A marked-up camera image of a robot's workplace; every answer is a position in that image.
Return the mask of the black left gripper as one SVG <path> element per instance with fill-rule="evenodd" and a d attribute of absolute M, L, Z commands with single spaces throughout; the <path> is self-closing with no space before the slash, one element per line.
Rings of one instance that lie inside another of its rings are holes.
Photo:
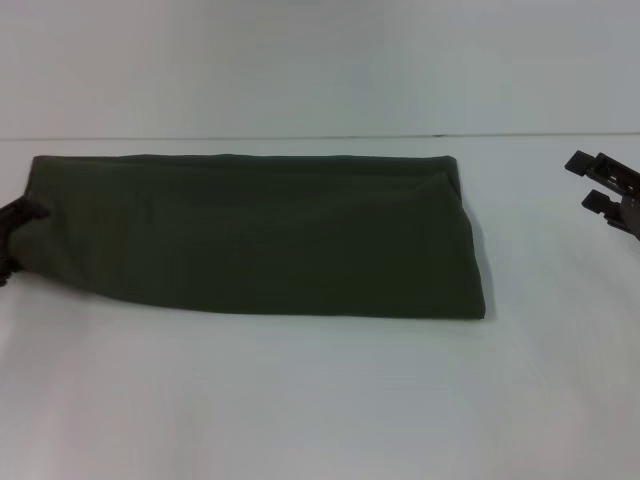
<path fill-rule="evenodd" d="M 0 287 L 6 286 L 11 276 L 21 269 L 15 261 L 10 260 L 8 250 L 9 235 L 14 229 L 14 224 L 24 224 L 34 219 L 45 218 L 48 215 L 49 211 L 44 206 L 26 196 L 22 196 L 1 208 Z"/>

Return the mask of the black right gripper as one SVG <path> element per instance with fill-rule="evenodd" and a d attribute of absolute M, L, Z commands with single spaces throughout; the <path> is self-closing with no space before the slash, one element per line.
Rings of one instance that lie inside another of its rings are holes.
<path fill-rule="evenodd" d="M 615 193 L 624 193 L 619 202 L 614 202 L 604 193 L 591 190 L 581 205 L 601 215 L 609 226 L 627 228 L 634 237 L 640 237 L 638 172 L 603 153 L 592 156 L 582 151 L 574 153 L 565 169 Z"/>

